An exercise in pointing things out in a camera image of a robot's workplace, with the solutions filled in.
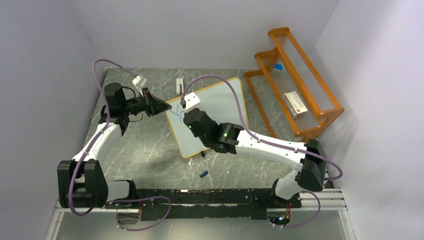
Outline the yellow-framed whiteboard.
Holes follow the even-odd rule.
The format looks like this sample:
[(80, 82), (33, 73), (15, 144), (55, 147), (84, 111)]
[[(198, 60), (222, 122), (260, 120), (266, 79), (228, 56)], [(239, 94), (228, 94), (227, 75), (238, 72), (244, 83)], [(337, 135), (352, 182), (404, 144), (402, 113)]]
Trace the yellow-framed whiteboard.
[[(227, 81), (234, 88), (240, 103), (243, 120), (246, 125), (249, 125), (242, 81), (238, 77), (230, 78)], [(241, 124), (234, 95), (224, 82), (221, 81), (200, 90), (196, 90), (195, 93), (201, 101), (201, 106), (212, 120), (216, 121), (218, 124)], [(208, 148), (205, 147), (198, 138), (195, 138), (189, 128), (183, 123), (183, 117), (186, 110), (182, 108), (180, 102), (180, 97), (167, 101), (167, 103), (171, 105), (171, 109), (167, 110), (165, 115), (177, 143), (180, 156), (184, 159), (188, 159), (202, 151), (206, 151)]]

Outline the blue marker cap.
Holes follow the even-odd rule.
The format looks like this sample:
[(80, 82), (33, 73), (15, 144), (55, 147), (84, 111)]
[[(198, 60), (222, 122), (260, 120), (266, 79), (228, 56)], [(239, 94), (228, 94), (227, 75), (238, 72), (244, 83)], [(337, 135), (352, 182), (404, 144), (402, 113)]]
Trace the blue marker cap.
[(202, 173), (199, 175), (199, 177), (200, 177), (200, 178), (203, 178), (203, 177), (205, 177), (208, 173), (209, 173), (209, 172), (208, 172), (207, 170), (205, 170), (204, 172), (202, 172)]

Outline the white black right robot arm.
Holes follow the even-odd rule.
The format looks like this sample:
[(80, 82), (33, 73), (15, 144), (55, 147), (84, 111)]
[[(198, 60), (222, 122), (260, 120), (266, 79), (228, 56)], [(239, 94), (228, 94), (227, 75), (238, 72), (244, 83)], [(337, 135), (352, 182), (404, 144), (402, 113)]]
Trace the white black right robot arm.
[(282, 207), (303, 190), (320, 192), (324, 188), (325, 155), (317, 140), (290, 142), (250, 132), (230, 122), (217, 124), (198, 108), (187, 112), (183, 123), (205, 147), (217, 153), (257, 156), (290, 167), (291, 173), (277, 179), (272, 187), (269, 199), (275, 207)]

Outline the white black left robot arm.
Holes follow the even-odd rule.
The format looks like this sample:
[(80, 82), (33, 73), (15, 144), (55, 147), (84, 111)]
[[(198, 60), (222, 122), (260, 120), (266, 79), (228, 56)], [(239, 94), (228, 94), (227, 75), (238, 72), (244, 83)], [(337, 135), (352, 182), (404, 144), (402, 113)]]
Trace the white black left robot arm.
[(139, 96), (130, 99), (126, 99), (124, 86), (118, 82), (106, 85), (103, 91), (107, 103), (101, 110), (95, 134), (82, 151), (57, 166), (59, 203), (63, 208), (70, 207), (69, 198), (74, 208), (101, 208), (115, 200), (126, 208), (134, 207), (139, 200), (135, 183), (106, 181), (100, 162), (124, 135), (131, 115), (145, 113), (152, 117), (172, 108), (146, 87)]

